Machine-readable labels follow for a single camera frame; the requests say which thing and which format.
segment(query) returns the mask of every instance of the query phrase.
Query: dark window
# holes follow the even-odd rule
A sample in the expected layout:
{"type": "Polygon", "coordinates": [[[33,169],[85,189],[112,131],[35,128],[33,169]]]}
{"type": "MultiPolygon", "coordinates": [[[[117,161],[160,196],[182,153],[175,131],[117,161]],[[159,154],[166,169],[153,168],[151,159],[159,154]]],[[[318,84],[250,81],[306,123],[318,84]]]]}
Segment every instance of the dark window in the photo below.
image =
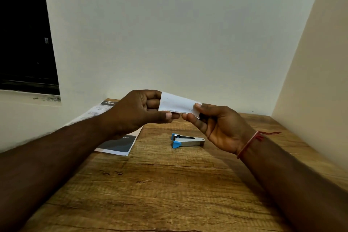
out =
{"type": "Polygon", "coordinates": [[[0,89],[59,94],[46,0],[1,0],[0,89]]]}

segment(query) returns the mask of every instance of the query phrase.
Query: person's left hand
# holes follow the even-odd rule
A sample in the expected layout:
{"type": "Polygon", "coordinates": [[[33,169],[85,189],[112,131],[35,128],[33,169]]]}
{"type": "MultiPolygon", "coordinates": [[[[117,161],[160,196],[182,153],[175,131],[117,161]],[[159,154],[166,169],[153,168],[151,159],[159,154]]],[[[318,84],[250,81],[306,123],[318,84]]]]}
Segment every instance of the person's left hand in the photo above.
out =
{"type": "Polygon", "coordinates": [[[180,115],[158,111],[161,94],[157,90],[131,91],[98,119],[111,139],[122,138],[147,123],[171,123],[180,115]]]}

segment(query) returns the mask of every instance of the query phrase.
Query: red string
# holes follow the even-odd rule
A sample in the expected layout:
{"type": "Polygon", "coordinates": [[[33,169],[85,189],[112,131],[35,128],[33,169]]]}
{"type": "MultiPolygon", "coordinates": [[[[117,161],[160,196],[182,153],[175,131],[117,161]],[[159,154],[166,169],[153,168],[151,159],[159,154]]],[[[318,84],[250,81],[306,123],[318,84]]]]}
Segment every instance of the red string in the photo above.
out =
{"type": "Polygon", "coordinates": [[[251,144],[251,142],[253,142],[254,139],[257,139],[258,141],[262,141],[264,136],[260,135],[260,134],[264,134],[264,135],[275,135],[275,134],[280,134],[280,131],[276,131],[276,132],[263,132],[263,131],[256,131],[256,133],[254,134],[254,136],[251,137],[251,139],[246,143],[246,145],[241,149],[241,151],[238,153],[237,155],[237,159],[239,159],[242,155],[242,153],[249,147],[249,145],[251,144]]]}

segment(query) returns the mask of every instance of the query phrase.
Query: paper sheet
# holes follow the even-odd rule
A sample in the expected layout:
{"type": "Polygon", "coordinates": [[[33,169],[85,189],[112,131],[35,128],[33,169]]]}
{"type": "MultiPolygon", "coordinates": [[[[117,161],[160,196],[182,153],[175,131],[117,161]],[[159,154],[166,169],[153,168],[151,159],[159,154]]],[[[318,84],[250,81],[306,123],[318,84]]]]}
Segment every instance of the paper sheet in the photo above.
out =
{"type": "Polygon", "coordinates": [[[177,113],[192,113],[199,118],[199,111],[194,109],[194,104],[200,102],[162,92],[161,101],[159,102],[159,111],[171,111],[177,113]]]}
{"type": "MultiPolygon", "coordinates": [[[[78,116],[77,118],[73,119],[65,126],[71,125],[71,124],[79,122],[81,120],[88,119],[92,116],[98,116],[98,115],[104,113],[105,111],[109,110],[115,104],[117,104],[117,102],[103,101],[99,105],[92,107],[90,110],[88,110],[87,112],[85,112],[81,116],[78,116]]],[[[95,149],[95,151],[111,153],[111,154],[115,154],[115,155],[128,156],[128,154],[131,151],[131,149],[136,141],[136,138],[138,137],[142,128],[143,127],[141,127],[140,129],[138,129],[135,132],[127,134],[126,136],[124,136],[121,139],[108,140],[108,141],[102,143],[101,145],[99,145],[95,149]]]]}

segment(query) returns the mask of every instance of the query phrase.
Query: blue stapler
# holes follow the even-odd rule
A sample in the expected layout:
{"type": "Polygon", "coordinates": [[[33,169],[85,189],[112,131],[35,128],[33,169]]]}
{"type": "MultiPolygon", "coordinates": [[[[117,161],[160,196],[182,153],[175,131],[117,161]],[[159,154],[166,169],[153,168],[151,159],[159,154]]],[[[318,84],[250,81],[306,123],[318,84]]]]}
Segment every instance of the blue stapler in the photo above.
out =
{"type": "Polygon", "coordinates": [[[172,134],[173,148],[185,147],[185,146],[203,146],[205,139],[195,138],[189,136],[182,136],[179,134],[172,134]]]}

